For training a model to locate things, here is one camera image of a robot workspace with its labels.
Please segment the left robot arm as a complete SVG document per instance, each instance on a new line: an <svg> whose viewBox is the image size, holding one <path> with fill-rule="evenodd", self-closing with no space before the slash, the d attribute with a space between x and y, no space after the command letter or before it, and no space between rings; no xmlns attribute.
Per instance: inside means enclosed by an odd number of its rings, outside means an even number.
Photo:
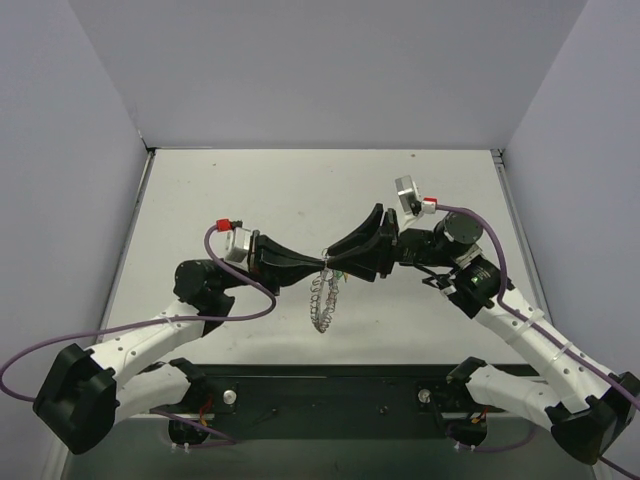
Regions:
<svg viewBox="0 0 640 480"><path fill-rule="evenodd" d="M190 361L163 361L226 322L270 314L280 290L324 269L323 259L287 249L239 221L205 233L206 258L182 262L176 297L156 317L102 331L82 348L76 336L54 359L33 402L36 416L73 454L96 447L119 422L165 405L193 411L210 387Z"/></svg>

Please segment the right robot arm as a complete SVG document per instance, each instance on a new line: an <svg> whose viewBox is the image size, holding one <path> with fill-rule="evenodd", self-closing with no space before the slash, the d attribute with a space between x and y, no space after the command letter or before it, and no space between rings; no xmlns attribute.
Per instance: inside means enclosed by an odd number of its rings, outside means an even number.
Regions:
<svg viewBox="0 0 640 480"><path fill-rule="evenodd" d="M327 250L329 268L372 282L394 265L444 268L437 287L466 316L492 331L542 378L537 384L469 358L449 380L481 405L548 430L575 460L594 465L639 409L639 379L598 364L561 335L510 280L497 234L468 208L426 198L399 219L376 205Z"/></svg>

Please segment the metal disc keyring holder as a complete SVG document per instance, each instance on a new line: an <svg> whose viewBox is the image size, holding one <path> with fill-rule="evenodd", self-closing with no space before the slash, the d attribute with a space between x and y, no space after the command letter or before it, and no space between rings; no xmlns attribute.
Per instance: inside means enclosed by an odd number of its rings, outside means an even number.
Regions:
<svg viewBox="0 0 640 480"><path fill-rule="evenodd" d="M320 334L329 329L336 309L340 283L346 283L344 272L324 269L311 282L309 316L312 326Z"/></svg>

